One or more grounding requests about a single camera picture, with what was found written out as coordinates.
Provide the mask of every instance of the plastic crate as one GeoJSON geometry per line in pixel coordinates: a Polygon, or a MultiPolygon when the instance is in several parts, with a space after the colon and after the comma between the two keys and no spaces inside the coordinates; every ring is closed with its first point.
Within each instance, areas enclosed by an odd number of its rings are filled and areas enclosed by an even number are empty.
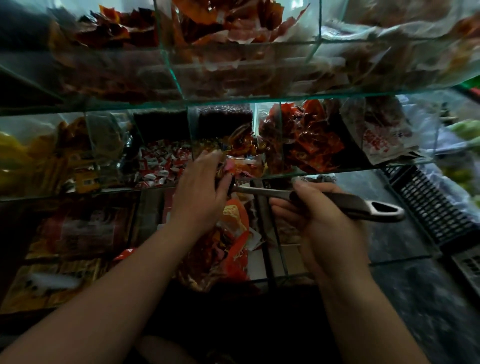
{"type": "Polygon", "coordinates": [[[451,255],[480,243],[480,226],[453,206],[416,166],[383,172],[443,253],[451,255]]]}

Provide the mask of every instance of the hand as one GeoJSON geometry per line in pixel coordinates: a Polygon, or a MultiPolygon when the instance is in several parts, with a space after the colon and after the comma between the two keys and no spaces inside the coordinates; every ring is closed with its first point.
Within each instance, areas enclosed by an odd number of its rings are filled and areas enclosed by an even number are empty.
{"type": "Polygon", "coordinates": [[[273,213],[302,234],[300,247],[307,269],[318,284],[351,284],[371,278],[368,267],[369,235],[365,224],[342,213],[322,192],[343,193],[333,183],[296,182],[294,189],[307,205],[302,216],[290,202],[271,198],[273,213]]]}
{"type": "Polygon", "coordinates": [[[190,230],[195,241],[215,226],[227,202],[232,175],[225,176],[215,190],[221,157],[220,151],[204,151],[185,169],[175,192],[170,223],[190,230]]]}

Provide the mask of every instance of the person's left arm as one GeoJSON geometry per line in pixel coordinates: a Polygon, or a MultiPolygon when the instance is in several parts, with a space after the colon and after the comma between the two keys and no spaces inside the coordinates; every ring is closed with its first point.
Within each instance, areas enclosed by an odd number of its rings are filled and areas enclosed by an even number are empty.
{"type": "Polygon", "coordinates": [[[119,363],[162,297],[177,265],[218,221],[231,176],[215,189],[221,153],[203,153],[181,177],[170,222],[133,255],[32,327],[0,363],[119,363]]]}

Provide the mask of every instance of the forearm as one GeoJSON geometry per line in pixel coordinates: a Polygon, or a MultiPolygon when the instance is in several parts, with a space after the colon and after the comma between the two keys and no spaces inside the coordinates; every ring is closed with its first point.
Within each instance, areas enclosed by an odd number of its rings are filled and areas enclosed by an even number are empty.
{"type": "Polygon", "coordinates": [[[1,363],[118,363],[192,246],[167,225],[132,256],[8,347],[1,363]]]}
{"type": "Polygon", "coordinates": [[[347,364],[427,364],[373,279],[322,288],[328,320],[347,364]]]}

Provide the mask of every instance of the person's left hand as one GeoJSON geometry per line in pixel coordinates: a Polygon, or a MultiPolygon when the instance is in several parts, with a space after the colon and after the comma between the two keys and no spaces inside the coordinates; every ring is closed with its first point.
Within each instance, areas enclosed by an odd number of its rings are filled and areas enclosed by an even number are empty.
{"type": "Polygon", "coordinates": [[[221,158],[219,150],[204,151],[185,169],[175,192],[169,223],[179,229],[189,229],[196,240],[215,226],[227,201],[231,174],[225,176],[215,190],[215,174],[221,158]]]}

